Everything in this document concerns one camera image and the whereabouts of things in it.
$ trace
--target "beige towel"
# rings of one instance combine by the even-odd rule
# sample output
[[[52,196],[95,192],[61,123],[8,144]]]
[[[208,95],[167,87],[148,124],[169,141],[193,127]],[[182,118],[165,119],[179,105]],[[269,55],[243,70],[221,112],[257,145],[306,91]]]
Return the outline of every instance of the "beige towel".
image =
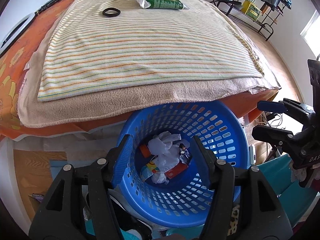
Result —
[[[145,107],[173,103],[213,101],[244,91],[258,93],[262,90],[279,89],[274,74],[261,52],[254,46],[263,63],[265,77],[235,78],[215,81],[185,81],[114,89],[64,98],[49,102],[38,102],[44,57],[50,37],[60,18],[48,31],[39,48],[29,61],[18,99],[18,114],[23,125],[40,128],[69,122],[83,122],[113,117]]]

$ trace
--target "basket hole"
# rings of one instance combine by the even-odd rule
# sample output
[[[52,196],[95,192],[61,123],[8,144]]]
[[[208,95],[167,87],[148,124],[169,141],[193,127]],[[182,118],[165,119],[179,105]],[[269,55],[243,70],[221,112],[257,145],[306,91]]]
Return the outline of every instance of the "basket hole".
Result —
[[[226,144],[230,144],[230,143],[233,143],[233,139],[230,139],[230,140],[226,141]]]
[[[222,122],[222,120],[219,120],[219,121],[217,121],[214,125],[215,126],[218,126],[218,125],[220,125],[220,124],[222,124],[223,122]]]
[[[213,121],[214,119],[216,119],[218,116],[215,114],[214,116],[210,117],[210,121]]]
[[[211,111],[210,111],[210,110],[207,111],[207,112],[204,114],[204,116],[208,116],[209,114],[211,114]]]
[[[226,129],[227,129],[226,126],[222,126],[221,128],[219,128],[219,131],[222,132],[222,131],[224,131],[224,130],[226,130]]]
[[[204,107],[201,107],[199,110],[198,110],[198,113],[202,113],[204,110]]]

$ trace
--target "metal rack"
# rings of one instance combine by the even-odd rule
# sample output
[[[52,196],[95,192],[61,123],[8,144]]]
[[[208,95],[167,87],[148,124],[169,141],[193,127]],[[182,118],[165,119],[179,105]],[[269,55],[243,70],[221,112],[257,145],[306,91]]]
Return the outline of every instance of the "metal rack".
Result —
[[[282,3],[282,8],[281,8],[282,11],[283,11],[284,8],[285,8],[285,5]],[[247,18],[249,18],[250,20],[252,20],[249,16],[247,16],[246,14],[244,14],[244,13],[243,13],[242,11],[240,11],[238,8],[233,7],[233,8],[230,8],[230,9],[231,9],[231,10],[234,9],[234,10],[240,12],[242,15],[246,16]],[[232,19],[232,20],[234,20],[234,21],[237,21],[237,22],[239,22],[239,23],[241,23],[241,24],[249,27],[250,29],[256,31],[256,32],[259,33],[262,37],[264,37],[264,38],[266,39],[266,41],[268,41],[268,40],[270,39],[270,37],[273,35],[273,33],[274,33],[274,30],[273,30],[273,27],[272,27],[272,26],[273,26],[273,24],[276,24],[276,21],[277,21],[278,17],[281,15],[280,12],[278,12],[278,15],[277,15],[275,18],[272,18],[272,17],[270,16],[270,13],[271,13],[271,11],[272,11],[271,8],[269,8],[268,11],[269,11],[269,12],[266,14],[265,18],[264,18],[262,21],[252,20],[252,22],[254,22],[255,24],[259,25],[258,28],[255,28],[253,25],[251,25],[251,24],[249,24],[249,23],[247,23],[247,22],[239,19],[238,17],[236,17],[236,16],[234,16],[234,15],[232,15],[232,14],[230,14],[230,13],[226,13],[226,12],[224,12],[224,11],[222,11],[222,12],[225,13],[230,19]],[[271,20],[272,20],[272,23],[271,23],[271,24],[267,23],[267,22],[266,22],[267,19],[271,19]],[[262,30],[266,30],[269,34],[265,36],[265,35],[261,32]]]

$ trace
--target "candy wrapper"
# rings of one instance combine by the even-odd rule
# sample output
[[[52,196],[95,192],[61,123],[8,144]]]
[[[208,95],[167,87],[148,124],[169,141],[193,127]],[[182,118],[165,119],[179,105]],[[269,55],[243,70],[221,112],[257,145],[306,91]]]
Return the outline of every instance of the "candy wrapper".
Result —
[[[141,8],[188,9],[180,0],[137,0]]]
[[[179,153],[181,162],[189,165],[192,155],[188,152],[184,144],[180,143],[179,148],[181,149]]]

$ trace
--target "wooden floor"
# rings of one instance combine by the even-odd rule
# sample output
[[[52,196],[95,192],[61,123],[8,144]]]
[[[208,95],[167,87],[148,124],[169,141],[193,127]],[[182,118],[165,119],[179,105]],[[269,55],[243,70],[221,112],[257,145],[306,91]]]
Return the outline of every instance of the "wooden floor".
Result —
[[[28,195],[48,190],[52,183],[49,161],[67,160],[66,153],[13,150],[13,159],[20,196],[32,221],[36,201],[32,201]]]
[[[283,100],[283,98],[293,99],[295,101],[301,102],[301,95],[297,88],[296,83],[294,82],[290,71],[288,70],[286,64],[283,62],[279,54],[272,47],[271,43],[265,41],[265,39],[255,31],[247,28],[246,26],[237,23],[236,24],[242,29],[242,31],[247,34],[247,36],[257,45],[257,47],[261,50],[263,55],[266,57],[267,61],[270,64],[271,70],[275,74],[278,79],[279,84],[281,85],[281,90],[279,90],[278,94],[274,101]],[[292,122],[289,118],[284,118],[284,127],[289,124],[286,122]],[[257,125],[257,122],[251,123],[248,127],[245,128],[248,144],[254,144],[256,147],[256,155],[257,162],[256,164],[261,164],[265,161],[267,157],[267,145],[264,142],[256,141],[251,136],[252,128]]]

